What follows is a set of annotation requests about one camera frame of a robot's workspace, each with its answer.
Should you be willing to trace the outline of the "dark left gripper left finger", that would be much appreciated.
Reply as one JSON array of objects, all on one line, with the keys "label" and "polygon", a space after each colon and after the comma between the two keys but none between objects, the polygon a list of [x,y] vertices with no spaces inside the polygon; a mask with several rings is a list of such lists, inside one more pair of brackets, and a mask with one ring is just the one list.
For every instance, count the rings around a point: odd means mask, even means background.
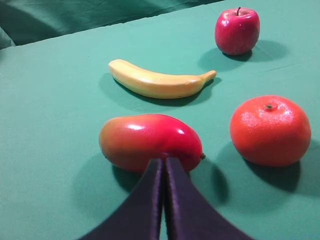
[{"label": "dark left gripper left finger", "polygon": [[82,240],[158,240],[163,207],[163,169],[152,159],[126,200]]}]

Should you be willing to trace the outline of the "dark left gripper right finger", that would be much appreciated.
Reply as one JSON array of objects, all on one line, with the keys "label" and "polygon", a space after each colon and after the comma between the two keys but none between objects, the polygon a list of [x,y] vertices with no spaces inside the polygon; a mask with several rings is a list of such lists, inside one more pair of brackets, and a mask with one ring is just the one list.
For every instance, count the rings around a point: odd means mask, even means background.
[{"label": "dark left gripper right finger", "polygon": [[250,240],[220,215],[193,185],[180,160],[167,158],[164,211],[169,240]]}]

